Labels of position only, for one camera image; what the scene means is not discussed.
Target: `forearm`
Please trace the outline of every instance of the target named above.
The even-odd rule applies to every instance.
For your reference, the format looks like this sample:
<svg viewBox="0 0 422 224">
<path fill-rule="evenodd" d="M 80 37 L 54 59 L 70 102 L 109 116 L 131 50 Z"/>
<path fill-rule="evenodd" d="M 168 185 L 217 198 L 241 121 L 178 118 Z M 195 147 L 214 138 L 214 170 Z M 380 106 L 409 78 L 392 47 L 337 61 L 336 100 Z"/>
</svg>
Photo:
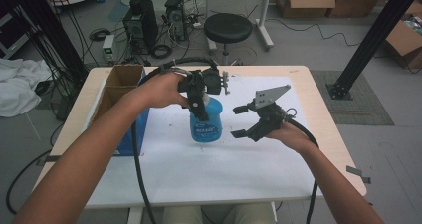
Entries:
<svg viewBox="0 0 422 224">
<path fill-rule="evenodd" d="M 360 193 L 310 141 L 300 151 L 337 223 L 382 223 Z"/>
<path fill-rule="evenodd" d="M 146 109 L 137 94 L 123 97 L 87 129 L 36 187 L 16 223 L 75 223 L 124 134 Z"/>
</svg>

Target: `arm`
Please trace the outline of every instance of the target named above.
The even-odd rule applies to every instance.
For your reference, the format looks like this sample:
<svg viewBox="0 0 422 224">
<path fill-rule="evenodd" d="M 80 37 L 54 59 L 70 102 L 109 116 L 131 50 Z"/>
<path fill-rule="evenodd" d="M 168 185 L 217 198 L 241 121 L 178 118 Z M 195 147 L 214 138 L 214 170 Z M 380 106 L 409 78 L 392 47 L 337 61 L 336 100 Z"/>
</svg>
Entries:
<svg viewBox="0 0 422 224">
<path fill-rule="evenodd" d="M 160 74 L 123 96 L 72 143 L 35 188 L 14 223 L 75 223 L 137 116 L 150 107 L 189 106 L 177 91 L 181 79 L 174 73 Z"/>
<path fill-rule="evenodd" d="M 304 159 L 337 223 L 383 223 L 360 193 L 297 128 L 284 123 L 267 137 L 281 141 Z"/>
</svg>

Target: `bottle label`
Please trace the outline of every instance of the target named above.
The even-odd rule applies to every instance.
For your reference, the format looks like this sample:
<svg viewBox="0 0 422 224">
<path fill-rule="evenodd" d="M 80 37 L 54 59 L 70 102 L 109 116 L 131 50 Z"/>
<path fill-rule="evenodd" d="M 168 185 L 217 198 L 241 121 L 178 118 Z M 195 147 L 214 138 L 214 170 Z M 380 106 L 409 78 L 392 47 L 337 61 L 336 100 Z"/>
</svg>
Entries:
<svg viewBox="0 0 422 224">
<path fill-rule="evenodd" d="M 196 122 L 195 133 L 201 137 L 208 137 L 218 133 L 217 127 L 207 123 Z"/>
</svg>

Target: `gray carpet mat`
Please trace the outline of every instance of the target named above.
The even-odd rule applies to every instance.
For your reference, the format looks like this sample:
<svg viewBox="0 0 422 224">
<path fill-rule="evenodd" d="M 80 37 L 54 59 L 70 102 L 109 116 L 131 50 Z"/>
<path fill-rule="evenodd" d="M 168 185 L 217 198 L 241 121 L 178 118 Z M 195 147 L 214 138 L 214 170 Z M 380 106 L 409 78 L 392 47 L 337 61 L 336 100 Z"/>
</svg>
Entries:
<svg viewBox="0 0 422 224">
<path fill-rule="evenodd" d="M 360 75 L 350 89 L 352 100 L 333 100 L 326 84 L 334 84 L 341 73 L 342 71 L 311 71 L 336 124 L 394 125 L 364 75 Z"/>
</svg>

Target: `blue spray bottle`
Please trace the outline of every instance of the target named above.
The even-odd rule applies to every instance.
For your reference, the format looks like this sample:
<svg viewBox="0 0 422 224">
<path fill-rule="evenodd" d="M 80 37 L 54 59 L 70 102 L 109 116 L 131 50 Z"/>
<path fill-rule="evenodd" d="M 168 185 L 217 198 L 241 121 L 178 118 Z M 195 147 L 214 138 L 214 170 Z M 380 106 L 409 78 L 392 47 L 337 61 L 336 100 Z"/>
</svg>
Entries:
<svg viewBox="0 0 422 224">
<path fill-rule="evenodd" d="M 204 93 L 203 101 L 205 111 L 208 113 L 209 120 L 201 121 L 192 112 L 190 113 L 190 133 L 197 142 L 212 142 L 221 137 L 222 125 L 220 113 L 223 111 L 221 103 L 210 98 Z"/>
</svg>

